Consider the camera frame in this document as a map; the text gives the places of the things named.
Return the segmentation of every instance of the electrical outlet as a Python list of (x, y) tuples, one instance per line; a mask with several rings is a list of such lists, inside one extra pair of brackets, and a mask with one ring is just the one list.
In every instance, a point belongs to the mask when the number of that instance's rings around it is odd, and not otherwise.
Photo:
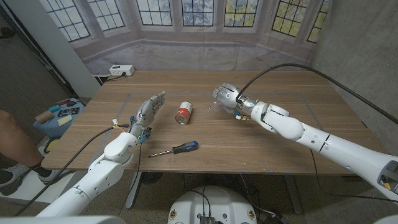
[(123, 72), (126, 72), (126, 76), (130, 76), (134, 73), (135, 69), (132, 65), (113, 65), (109, 71), (112, 76), (121, 76)]

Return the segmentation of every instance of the tin can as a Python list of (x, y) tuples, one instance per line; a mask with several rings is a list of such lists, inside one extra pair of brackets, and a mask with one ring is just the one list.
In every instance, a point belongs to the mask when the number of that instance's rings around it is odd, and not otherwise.
[(179, 124), (188, 124), (189, 118), (191, 117), (192, 113), (192, 104), (190, 102), (184, 101), (180, 105), (180, 109), (175, 116), (175, 120)]

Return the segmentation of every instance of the screwdriver handle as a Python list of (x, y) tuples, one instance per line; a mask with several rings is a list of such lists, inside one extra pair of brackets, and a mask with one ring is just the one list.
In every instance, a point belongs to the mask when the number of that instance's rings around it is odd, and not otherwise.
[(181, 152), (190, 152), (193, 150), (198, 149), (198, 143), (196, 141), (187, 142), (182, 144), (181, 146), (176, 146), (172, 148), (172, 152), (174, 154), (181, 153)]

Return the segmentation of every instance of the red label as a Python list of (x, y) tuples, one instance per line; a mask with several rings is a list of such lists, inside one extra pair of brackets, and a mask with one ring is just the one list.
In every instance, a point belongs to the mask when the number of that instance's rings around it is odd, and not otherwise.
[(178, 115), (182, 115), (185, 116), (189, 119), (189, 117), (191, 116), (191, 113), (189, 113), (188, 109), (185, 108), (180, 108), (180, 110), (177, 112)]

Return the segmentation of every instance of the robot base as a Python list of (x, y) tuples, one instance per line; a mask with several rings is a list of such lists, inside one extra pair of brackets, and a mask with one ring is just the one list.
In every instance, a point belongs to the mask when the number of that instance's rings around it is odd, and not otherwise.
[[(233, 190), (219, 186), (206, 186), (204, 195), (210, 203), (211, 217), (203, 216), (203, 187), (193, 189), (196, 192), (189, 191), (183, 194), (172, 205), (169, 213), (168, 224), (188, 224), (188, 223), (257, 223), (256, 214), (251, 204), (240, 194)], [(209, 217), (209, 205), (205, 201), (205, 216)]]

